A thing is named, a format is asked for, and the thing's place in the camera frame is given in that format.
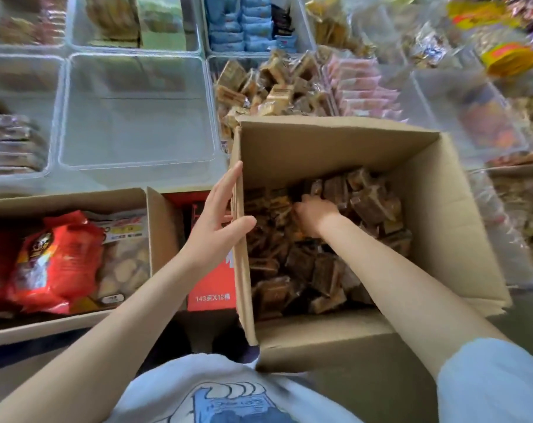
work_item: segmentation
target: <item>hand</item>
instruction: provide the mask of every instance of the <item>hand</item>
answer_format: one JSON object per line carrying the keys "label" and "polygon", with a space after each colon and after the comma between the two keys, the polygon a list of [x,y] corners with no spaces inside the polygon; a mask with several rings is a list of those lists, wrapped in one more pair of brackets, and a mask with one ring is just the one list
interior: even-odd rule
{"label": "hand", "polygon": [[304,194],[302,201],[294,204],[301,230],[309,237],[321,237],[324,224],[335,216],[341,216],[337,206],[329,200]]}
{"label": "hand", "polygon": [[[232,221],[231,214],[226,214],[233,187],[242,172],[243,162],[240,161],[214,185],[200,218],[179,253],[198,271],[199,279],[216,268],[231,248],[257,223],[254,216],[244,216]],[[229,221],[231,223],[228,226],[221,227]]]}

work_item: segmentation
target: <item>right hand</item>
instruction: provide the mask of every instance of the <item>right hand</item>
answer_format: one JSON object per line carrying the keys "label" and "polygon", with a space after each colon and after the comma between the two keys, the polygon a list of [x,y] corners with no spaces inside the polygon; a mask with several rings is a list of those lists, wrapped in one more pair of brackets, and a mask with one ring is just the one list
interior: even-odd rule
{"label": "right hand", "polygon": [[332,218],[341,216],[337,206],[318,196],[304,194],[302,201],[294,204],[300,228],[309,237],[321,237],[324,225]]}

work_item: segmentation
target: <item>blue cartoon print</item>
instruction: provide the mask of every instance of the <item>blue cartoon print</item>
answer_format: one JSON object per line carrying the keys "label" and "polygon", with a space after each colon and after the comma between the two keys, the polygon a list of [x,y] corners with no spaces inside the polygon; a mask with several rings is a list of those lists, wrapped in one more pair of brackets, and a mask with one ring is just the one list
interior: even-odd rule
{"label": "blue cartoon print", "polygon": [[258,383],[207,382],[192,390],[176,411],[154,423],[297,423]]}

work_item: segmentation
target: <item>white t-shirt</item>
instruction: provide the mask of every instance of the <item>white t-shirt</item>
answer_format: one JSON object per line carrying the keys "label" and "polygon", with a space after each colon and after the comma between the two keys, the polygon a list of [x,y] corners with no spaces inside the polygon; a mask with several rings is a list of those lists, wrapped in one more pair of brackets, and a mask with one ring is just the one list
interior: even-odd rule
{"label": "white t-shirt", "polygon": [[[533,357],[473,341],[438,377],[441,423],[533,422]],[[359,423],[332,400],[220,355],[188,355],[133,380],[107,423]]]}

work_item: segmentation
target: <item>forearm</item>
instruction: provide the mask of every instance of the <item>forearm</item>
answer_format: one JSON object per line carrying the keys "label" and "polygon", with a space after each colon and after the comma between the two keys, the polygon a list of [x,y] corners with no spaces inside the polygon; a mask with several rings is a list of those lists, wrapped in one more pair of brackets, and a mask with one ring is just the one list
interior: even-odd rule
{"label": "forearm", "polygon": [[332,217],[321,233],[433,377],[465,343],[507,340],[450,289],[347,218]]}
{"label": "forearm", "polygon": [[197,276],[185,259],[172,259],[106,319],[0,403],[0,423],[103,421]]}

